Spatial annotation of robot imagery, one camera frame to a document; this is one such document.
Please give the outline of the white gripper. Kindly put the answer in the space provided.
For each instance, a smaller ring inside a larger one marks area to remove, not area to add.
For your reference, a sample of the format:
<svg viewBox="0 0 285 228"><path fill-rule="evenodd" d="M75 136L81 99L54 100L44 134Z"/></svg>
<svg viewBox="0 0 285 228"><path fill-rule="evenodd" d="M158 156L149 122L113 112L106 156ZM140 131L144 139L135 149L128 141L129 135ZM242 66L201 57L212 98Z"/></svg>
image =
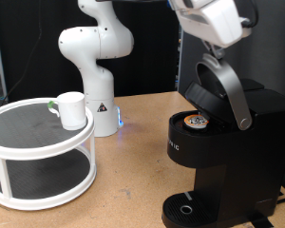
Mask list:
<svg viewBox="0 0 285 228"><path fill-rule="evenodd" d="M234 2L177 2L176 14L183 30L202 39L217 59L224 57L223 48L241 39L242 26Z"/></svg>

